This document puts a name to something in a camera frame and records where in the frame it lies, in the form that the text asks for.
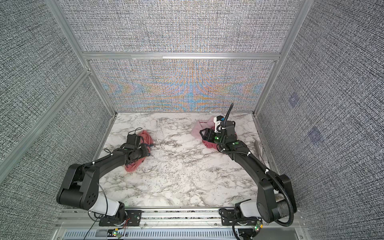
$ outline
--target blue sticker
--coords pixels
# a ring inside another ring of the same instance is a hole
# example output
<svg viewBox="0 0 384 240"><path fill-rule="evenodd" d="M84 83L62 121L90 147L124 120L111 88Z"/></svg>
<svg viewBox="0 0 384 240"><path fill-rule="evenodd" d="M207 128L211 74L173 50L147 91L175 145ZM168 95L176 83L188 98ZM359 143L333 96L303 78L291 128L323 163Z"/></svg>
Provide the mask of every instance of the blue sticker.
<svg viewBox="0 0 384 240"><path fill-rule="evenodd" d="M323 137L321 136L321 133L319 131L319 129L314 126L309 132L308 132L308 137L311 139L311 142L313 143L313 145L316 145L318 144L322 139Z"/></svg>
<svg viewBox="0 0 384 240"><path fill-rule="evenodd" d="M291 106L294 108L299 103L299 96L297 93L292 93L291 96L288 98L288 102L291 104Z"/></svg>

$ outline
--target gray textured wall panel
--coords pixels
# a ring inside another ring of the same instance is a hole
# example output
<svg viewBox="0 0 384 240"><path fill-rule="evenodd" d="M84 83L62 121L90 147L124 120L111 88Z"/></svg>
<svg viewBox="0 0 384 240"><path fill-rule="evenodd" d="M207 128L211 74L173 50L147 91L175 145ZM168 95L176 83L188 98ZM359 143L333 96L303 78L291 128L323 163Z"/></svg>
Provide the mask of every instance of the gray textured wall panel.
<svg viewBox="0 0 384 240"><path fill-rule="evenodd" d="M91 60L117 111L252 111L271 60Z"/></svg>
<svg viewBox="0 0 384 240"><path fill-rule="evenodd" d="M384 239L383 11L315 1L259 116L313 239Z"/></svg>
<svg viewBox="0 0 384 240"><path fill-rule="evenodd" d="M0 2L0 161L82 67L44 1Z"/></svg>
<svg viewBox="0 0 384 240"><path fill-rule="evenodd" d="M300 0L59 0L85 51L280 52Z"/></svg>
<svg viewBox="0 0 384 240"><path fill-rule="evenodd" d="M1 239L49 238L63 208L56 194L68 166L93 159L109 119L85 79L0 184ZM15 226L22 227L15 231Z"/></svg>

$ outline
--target white joint cover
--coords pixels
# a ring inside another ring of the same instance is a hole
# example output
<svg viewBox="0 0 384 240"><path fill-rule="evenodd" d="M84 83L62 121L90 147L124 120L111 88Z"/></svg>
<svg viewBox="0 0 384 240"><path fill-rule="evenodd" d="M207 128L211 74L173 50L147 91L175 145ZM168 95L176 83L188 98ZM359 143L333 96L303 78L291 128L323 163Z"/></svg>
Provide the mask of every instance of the white joint cover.
<svg viewBox="0 0 384 240"><path fill-rule="evenodd" d="M240 210L245 217L261 217L257 210L257 200L248 200L240 203Z"/></svg>
<svg viewBox="0 0 384 240"><path fill-rule="evenodd" d="M108 201L108 212L107 215L114 216L119 209L120 203L118 201L107 198ZM105 214L107 210L107 204L105 201L104 194L100 194L97 197L95 204L89 209L92 212L97 212L98 214Z"/></svg>
<svg viewBox="0 0 384 240"><path fill-rule="evenodd" d="M217 131L217 126L220 125L221 123L221 118L219 118L218 116L214 118L214 122L215 122L215 132L218 132Z"/></svg>

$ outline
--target cable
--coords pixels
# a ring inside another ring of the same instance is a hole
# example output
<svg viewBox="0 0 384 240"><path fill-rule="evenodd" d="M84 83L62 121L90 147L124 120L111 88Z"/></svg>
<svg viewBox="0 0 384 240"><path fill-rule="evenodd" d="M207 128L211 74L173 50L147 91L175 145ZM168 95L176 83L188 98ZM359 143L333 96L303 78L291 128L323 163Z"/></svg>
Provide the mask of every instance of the cable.
<svg viewBox="0 0 384 240"><path fill-rule="evenodd" d="M128 132L128 135L129 135L131 132L135 132L134 134L136 134L136 131L137 131L137 130L141 130L141 129L143 129L143 128L142 128L142 127L138 127L138 128L136 128L135 130L132 130L132 131Z"/></svg>
<svg viewBox="0 0 384 240"><path fill-rule="evenodd" d="M96 220L94 220L94 219L91 217L91 215L89 215L90 212L92 212L92 211L88 211L88 216L89 216L89 218L90 218L92 221L97 221L99 218L96 217L96 214L94 214L94 216L95 216L95 218L96 218Z"/></svg>
<svg viewBox="0 0 384 240"><path fill-rule="evenodd" d="M97 183L97 185L101 188L101 190L103 191L103 194L104 194L104 197L105 197L105 203L106 203L106 205L107 205L107 210L105 211L105 215L107 215L107 213L108 213L108 200L107 200L107 195L105 194L105 191L104 191L104 189L100 186L100 184L99 184L98 182L96 182L96 183Z"/></svg>
<svg viewBox="0 0 384 240"><path fill-rule="evenodd" d="M103 160L105 160L105 159L107 159L107 158L109 158L109 157L111 157L112 156L112 153L110 152L108 155L106 155L106 156L104 156L104 157L101 157L101 158L99 158L98 160L96 160L96 161L92 161L92 162L89 162L88 164L85 164L84 166L83 166L83 168L84 167L89 167L89 166L91 166L91 165L94 165L95 163L97 163L97 162L101 162L101 161L103 161Z"/></svg>
<svg viewBox="0 0 384 240"><path fill-rule="evenodd" d="M239 152L239 151L221 151L222 153L225 153L225 154L232 154L232 153L239 153L239 154L243 154L243 155L247 155L248 153L245 153L245 152ZM283 194L284 198L285 198L285 202L287 203L288 205L288 211L289 211L289 219L287 222L282 222L280 220L276 220L275 222L283 227L288 227L290 226L292 223L293 223L293 205L292 205L292 202L287 194L287 192L285 191L285 189L283 188L283 186L279 183L279 181L277 181L277 179L271 174L271 172L269 171L269 169L264 165L262 164L262 162L260 162L260 160L255 157L252 153L249 154L249 156L255 160L255 162L257 163L257 165L260 166L260 168L265 171L265 174L270 177L270 179L276 184L277 188L279 189L279 191L281 192L281 194Z"/></svg>
<svg viewBox="0 0 384 240"><path fill-rule="evenodd" d="M233 223L232 223L232 231L233 231L233 234L235 235L235 237L236 237L237 240L241 240L241 239L238 237L238 235L237 235L237 233L236 233L236 230L235 230L235 224L236 224L237 222L240 222L240 221L256 220L256 219L257 219L257 220L260 220L258 217L245 217L245 218L239 218L239 219L236 219L235 221L233 221Z"/></svg>
<svg viewBox="0 0 384 240"><path fill-rule="evenodd" d="M85 240L85 238L87 237L89 231L92 229L92 227L93 227L93 225L95 225L95 223L96 223L96 220L93 222L92 226L88 229L88 232L85 234L83 240Z"/></svg>
<svg viewBox="0 0 384 240"><path fill-rule="evenodd" d="M93 212L93 216L96 218L96 219L100 219L102 214L100 214L100 216L96 217L96 212Z"/></svg>
<svg viewBox="0 0 384 240"><path fill-rule="evenodd" d="M124 224L124 233L123 233L123 237L125 239L125 229L127 228L127 225L128 225L128 221L130 220L131 218L128 218L126 221L125 221L125 224Z"/></svg>
<svg viewBox="0 0 384 240"><path fill-rule="evenodd" d="M231 103L231 105L229 106L228 112L224 118L223 127L221 129L225 129L225 126L226 126L226 123L227 123L227 120L228 120L229 114L231 113L232 108L233 108L233 103ZM223 131L223 134L221 135L221 138L220 138L220 142L219 142L220 145L223 141L223 138L224 138L224 131Z"/></svg>

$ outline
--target pink cloth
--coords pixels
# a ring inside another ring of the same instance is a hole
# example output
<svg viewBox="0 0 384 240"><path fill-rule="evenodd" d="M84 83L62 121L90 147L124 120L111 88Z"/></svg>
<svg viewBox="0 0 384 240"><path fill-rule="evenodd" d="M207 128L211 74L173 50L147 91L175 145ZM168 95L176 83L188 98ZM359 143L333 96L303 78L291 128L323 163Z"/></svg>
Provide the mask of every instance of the pink cloth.
<svg viewBox="0 0 384 240"><path fill-rule="evenodd" d="M151 153L150 146L153 146L153 139L149 135L147 131L142 131L141 133L138 134L139 136L142 136L144 139L144 143L147 145L148 152ZM146 157L140 158L136 162L132 163L131 165L125 166L125 171L127 172L134 172L139 165L145 160Z"/></svg>
<svg viewBox="0 0 384 240"><path fill-rule="evenodd" d="M191 135L197 139L201 139L201 142L207 148L216 148L216 143L207 142L201 138L200 131L205 128L215 129L214 117L211 117L209 120L197 120L195 126L192 128Z"/></svg>

